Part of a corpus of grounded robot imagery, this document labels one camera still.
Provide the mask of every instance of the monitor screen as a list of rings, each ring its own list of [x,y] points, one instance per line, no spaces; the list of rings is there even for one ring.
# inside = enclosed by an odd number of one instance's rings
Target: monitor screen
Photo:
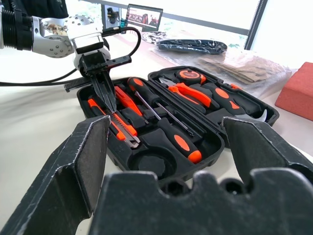
[[[158,31],[163,9],[129,4],[126,24],[141,32]]]

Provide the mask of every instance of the red foam block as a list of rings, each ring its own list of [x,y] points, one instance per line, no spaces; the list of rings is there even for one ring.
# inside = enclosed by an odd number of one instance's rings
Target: red foam block
[[[313,120],[313,63],[305,62],[289,79],[275,105]]]

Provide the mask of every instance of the black cable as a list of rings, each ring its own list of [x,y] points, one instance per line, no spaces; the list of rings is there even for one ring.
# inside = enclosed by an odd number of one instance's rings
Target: black cable
[[[12,87],[16,87],[16,86],[19,86],[19,87],[36,87],[36,86],[48,86],[48,84],[50,84],[51,86],[53,85],[62,85],[62,84],[66,84],[68,82],[71,82],[71,81],[74,81],[76,79],[72,79],[72,80],[69,80],[69,81],[66,81],[66,82],[62,82],[62,83],[54,83],[56,81],[60,81],[70,75],[72,75],[73,73],[75,73],[77,71],[77,69],[73,69],[71,72],[68,72],[67,74],[61,76],[61,77],[58,77],[58,78],[55,78],[55,79],[52,79],[52,80],[47,80],[47,81],[41,81],[41,82],[29,82],[29,83],[12,83],[12,82],[0,82],[0,86],[6,86],[6,87],[9,87],[9,86],[12,86]]]
[[[137,40],[137,44],[134,47],[134,49],[128,54],[129,56],[132,56],[139,48],[140,43],[141,43],[141,34],[139,32],[138,29],[134,28],[134,27],[124,27],[121,28],[121,31],[134,31],[136,32],[137,36],[138,36],[138,40]],[[60,81],[68,76],[70,76],[71,74],[73,74],[74,72],[76,72],[77,69],[73,69],[72,71],[68,72],[67,74],[55,78],[55,79],[51,79],[51,80],[47,80],[47,81],[42,81],[42,82],[29,82],[29,83],[11,83],[11,82],[0,82],[0,86],[5,86],[5,87],[39,87],[39,86],[55,86],[55,85],[64,85],[67,84],[69,82],[73,82],[76,81],[80,78],[76,78],[76,79],[72,79],[69,81],[65,81],[65,82],[56,82],[56,81]]]
[[[64,82],[30,82],[30,83],[11,83],[11,82],[0,82],[0,86],[2,87],[40,87],[40,86],[55,86],[55,85],[64,85],[69,82],[77,81],[81,79],[75,78],[72,80],[64,81]]]
[[[138,40],[137,40],[137,44],[136,44],[136,46],[134,47],[134,49],[131,51],[131,53],[129,53],[128,55],[129,56],[132,56],[137,50],[138,50],[138,48],[139,48],[139,46],[140,46],[140,43],[141,43],[141,34],[140,34],[140,32],[139,32],[139,30],[138,29],[136,29],[136,28],[134,28],[134,27],[124,27],[124,28],[121,28],[121,31],[123,32],[123,31],[134,31],[134,32],[136,32],[136,34],[137,34],[137,36],[138,36]]]
[[[73,69],[71,72],[68,72],[67,74],[59,77],[59,78],[55,78],[55,79],[52,79],[52,80],[47,80],[47,81],[42,81],[42,82],[35,82],[35,83],[45,83],[45,82],[57,82],[57,81],[60,81],[70,75],[72,75],[73,73],[75,73],[77,71],[77,69]]]

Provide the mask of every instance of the tool case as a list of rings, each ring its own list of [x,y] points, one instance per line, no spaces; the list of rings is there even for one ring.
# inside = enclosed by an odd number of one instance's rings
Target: tool case
[[[186,71],[187,74],[192,76],[193,73],[200,74],[201,84],[199,86],[203,87],[203,85],[209,84],[227,92],[233,98],[235,106],[243,107],[246,114],[251,117],[258,118],[266,109],[267,117],[265,122],[269,125],[273,125],[279,118],[278,112],[266,103],[242,91],[240,88],[226,84],[221,79],[195,67],[179,66],[155,71],[148,75],[148,81],[138,78],[140,83],[147,85],[154,94],[160,97],[160,103],[170,113],[191,130],[193,136],[188,135],[164,109],[156,105],[153,106],[160,118],[167,118],[171,125],[184,133],[185,136],[188,136],[189,140],[200,151],[201,160],[195,163],[174,147],[165,135],[164,128],[159,127],[159,122],[161,121],[158,121],[153,112],[134,95],[134,92],[128,85],[130,77],[114,80],[115,87],[126,93],[142,113],[142,116],[136,115],[130,107],[125,107],[121,102],[122,99],[116,99],[117,112],[115,115],[118,115],[119,120],[124,122],[124,124],[131,125],[136,130],[136,137],[140,141],[138,145],[130,147],[129,143],[118,138],[117,132],[111,124],[110,128],[112,129],[110,129],[108,134],[107,154],[120,169],[152,171],[157,175],[160,183],[169,182],[174,178],[186,181],[192,178],[195,171],[213,165],[223,149],[229,146],[226,132],[221,122],[223,117],[233,115],[226,108],[220,105],[218,109],[216,107],[215,109],[205,108],[205,113],[200,112],[190,103],[182,100],[179,95],[170,91],[167,85],[159,80],[160,78],[165,78],[179,83],[181,82],[178,79],[180,71]],[[91,85],[81,88],[77,96],[86,118],[101,115],[92,109],[89,102],[90,99],[95,100],[98,108],[101,108],[108,114],[106,107],[97,99]]]

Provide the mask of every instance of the table surface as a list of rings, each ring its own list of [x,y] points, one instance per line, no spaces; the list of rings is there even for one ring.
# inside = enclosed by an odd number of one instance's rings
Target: table surface
[[[112,58],[132,50],[133,42],[125,36],[108,38]],[[173,66],[149,51],[153,45],[142,42],[131,64],[111,71],[113,79],[147,74]],[[72,57],[52,59],[27,51],[0,50],[0,80],[7,82],[43,81],[62,76],[74,68]],[[79,77],[79,72],[69,79]],[[274,107],[279,93],[263,99]],[[66,93],[63,86],[0,87],[0,229],[12,214],[49,155],[85,119],[76,91]],[[275,107],[280,118],[274,130],[286,141],[303,150],[311,162],[313,146],[310,137],[313,122]],[[232,154],[225,149],[218,161],[205,170],[224,178],[239,178]],[[105,173],[120,171],[107,157]],[[83,221],[76,234],[86,234],[90,220]]]

